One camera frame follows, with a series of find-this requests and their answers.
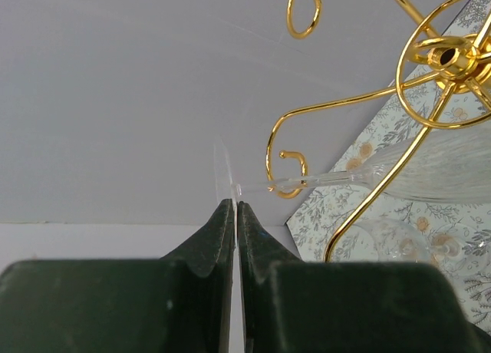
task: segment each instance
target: clear glass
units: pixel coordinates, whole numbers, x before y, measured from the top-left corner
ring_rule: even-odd
[[[459,223],[448,224],[432,239],[394,219],[363,220],[353,227],[374,240],[380,261],[431,263],[460,276],[477,274],[488,265],[489,243],[473,241],[478,232]]]
[[[491,202],[491,125],[438,130],[429,135],[385,193],[432,203]],[[250,185],[234,183],[235,196],[265,190],[351,184],[373,189],[400,159],[412,139],[380,149],[350,171],[277,179]]]

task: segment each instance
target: floral tablecloth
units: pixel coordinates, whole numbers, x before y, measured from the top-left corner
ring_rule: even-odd
[[[476,33],[490,9],[491,0],[470,0],[445,34]],[[418,66],[410,78],[428,71],[428,67]],[[428,114],[440,92],[434,82],[430,82],[408,90],[406,95],[415,110]],[[484,107],[473,94],[459,94],[453,96],[440,120],[457,122],[481,115],[483,112]],[[333,171],[357,167],[373,153],[414,137],[420,128],[421,126],[404,112],[397,96],[394,95],[336,163]],[[332,233],[368,194],[369,190],[359,186],[315,189],[287,222],[302,258],[306,261],[321,261]],[[383,195],[364,213],[362,219],[380,217],[403,220],[429,238],[449,223],[462,223],[477,229],[483,239],[491,241],[491,204],[418,203]],[[373,241],[356,229],[350,229],[335,250],[334,259],[376,259]],[[462,279],[452,270],[445,270],[444,273],[456,290],[467,318],[491,333],[491,266],[488,265],[475,276]]]

